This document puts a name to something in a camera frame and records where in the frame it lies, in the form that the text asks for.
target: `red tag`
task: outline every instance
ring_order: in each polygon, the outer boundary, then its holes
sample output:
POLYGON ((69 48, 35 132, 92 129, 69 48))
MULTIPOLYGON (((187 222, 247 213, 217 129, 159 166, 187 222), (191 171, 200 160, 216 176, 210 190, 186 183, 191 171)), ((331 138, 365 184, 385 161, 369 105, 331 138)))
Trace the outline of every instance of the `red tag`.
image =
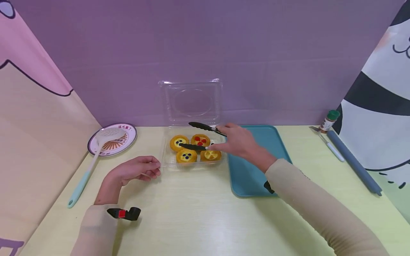
POLYGON ((118 212, 118 218, 125 218, 125 210, 120 210, 118 212))

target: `green bottle cap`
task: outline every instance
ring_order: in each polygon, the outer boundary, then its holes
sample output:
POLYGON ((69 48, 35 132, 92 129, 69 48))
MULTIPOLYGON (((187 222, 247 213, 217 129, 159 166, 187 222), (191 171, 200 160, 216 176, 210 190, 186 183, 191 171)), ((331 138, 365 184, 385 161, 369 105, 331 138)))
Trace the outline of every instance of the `green bottle cap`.
POLYGON ((327 118, 329 120, 336 120, 339 117, 340 113, 337 110, 330 110, 327 118))

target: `plastic container lid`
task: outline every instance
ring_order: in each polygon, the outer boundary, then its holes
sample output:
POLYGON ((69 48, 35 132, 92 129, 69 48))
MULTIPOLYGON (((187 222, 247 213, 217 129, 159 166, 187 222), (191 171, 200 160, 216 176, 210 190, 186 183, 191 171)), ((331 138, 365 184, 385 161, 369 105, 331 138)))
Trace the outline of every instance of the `plastic container lid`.
POLYGON ((221 90, 219 79, 197 83, 160 81, 166 119, 170 126, 188 122, 219 124, 221 90))
POLYGON ((340 113, 337 110, 330 110, 327 118, 329 120, 336 120, 339 117, 340 113))

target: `pink cartoon panel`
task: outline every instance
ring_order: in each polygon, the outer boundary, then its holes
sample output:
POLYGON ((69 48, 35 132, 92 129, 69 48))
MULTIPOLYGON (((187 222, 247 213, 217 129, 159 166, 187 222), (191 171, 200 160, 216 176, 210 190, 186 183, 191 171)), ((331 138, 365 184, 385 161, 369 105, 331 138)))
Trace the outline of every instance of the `pink cartoon panel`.
POLYGON ((58 95, 73 90, 8 0, 0 0, 0 69, 13 65, 35 84, 58 95))

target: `wrist strap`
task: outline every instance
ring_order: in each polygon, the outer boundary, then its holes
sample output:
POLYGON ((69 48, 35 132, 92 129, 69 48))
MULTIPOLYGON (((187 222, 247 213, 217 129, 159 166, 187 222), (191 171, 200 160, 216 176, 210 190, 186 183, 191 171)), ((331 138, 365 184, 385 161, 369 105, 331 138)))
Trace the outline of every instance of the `wrist strap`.
POLYGON ((137 207, 131 207, 129 211, 120 208, 110 208, 107 212, 116 219, 126 219, 135 221, 138 219, 141 209, 137 207))
POLYGON ((271 188, 271 185, 269 184, 269 181, 266 181, 263 186, 269 191, 269 193, 273 194, 275 191, 271 188))

